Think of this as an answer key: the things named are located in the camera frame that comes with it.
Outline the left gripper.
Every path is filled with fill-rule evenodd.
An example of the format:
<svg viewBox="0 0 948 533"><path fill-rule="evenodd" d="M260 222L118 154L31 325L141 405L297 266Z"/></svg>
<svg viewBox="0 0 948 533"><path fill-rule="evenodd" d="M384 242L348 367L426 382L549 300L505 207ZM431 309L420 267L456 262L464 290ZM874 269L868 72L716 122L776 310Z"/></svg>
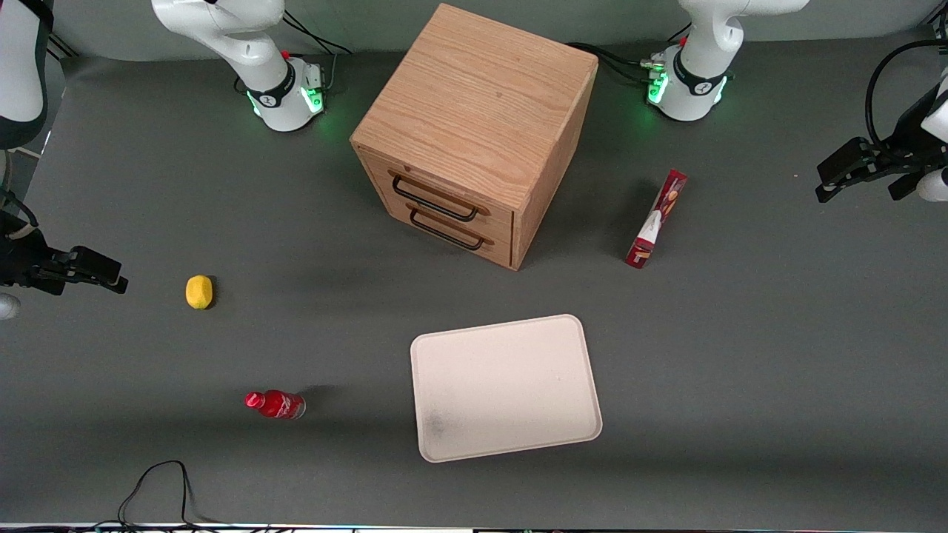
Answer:
<svg viewBox="0 0 948 533"><path fill-rule="evenodd" d="M886 147L879 149L880 157L891 173L900 178L888 187L889 196L901 201L915 193L928 202L947 202L946 143L900 154ZM886 178L886 172L856 172L867 169L876 161L871 143L865 138L851 138L818 165L821 184L815 188L820 203L829 202L850 186Z"/></svg>

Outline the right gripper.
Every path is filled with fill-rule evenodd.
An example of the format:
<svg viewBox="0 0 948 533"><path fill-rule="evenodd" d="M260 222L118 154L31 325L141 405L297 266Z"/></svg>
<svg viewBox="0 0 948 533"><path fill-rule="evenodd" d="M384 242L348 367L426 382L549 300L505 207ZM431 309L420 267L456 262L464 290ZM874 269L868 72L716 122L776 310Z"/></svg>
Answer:
<svg viewBox="0 0 948 533"><path fill-rule="evenodd" d="M68 284L99 286L124 294L128 280L121 277L121 263L89 247L72 247L72 269L80 276L67 276L55 261L58 252L45 242L37 226L14 215L2 216L2 286L34 288L61 295Z"/></svg>

